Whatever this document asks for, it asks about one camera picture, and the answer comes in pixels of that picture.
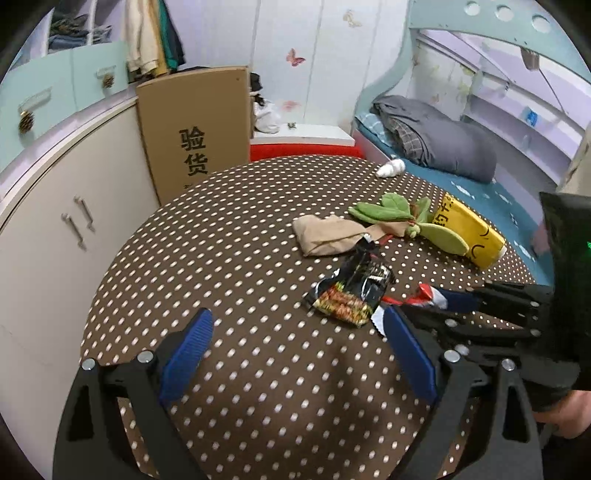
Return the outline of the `person's right hand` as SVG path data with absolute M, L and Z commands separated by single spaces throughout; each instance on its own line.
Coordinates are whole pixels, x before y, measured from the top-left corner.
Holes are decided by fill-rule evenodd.
M 537 422 L 557 427 L 556 434 L 573 439 L 582 435 L 591 423 L 591 392 L 572 390 L 566 397 L 545 412 L 535 412 Z

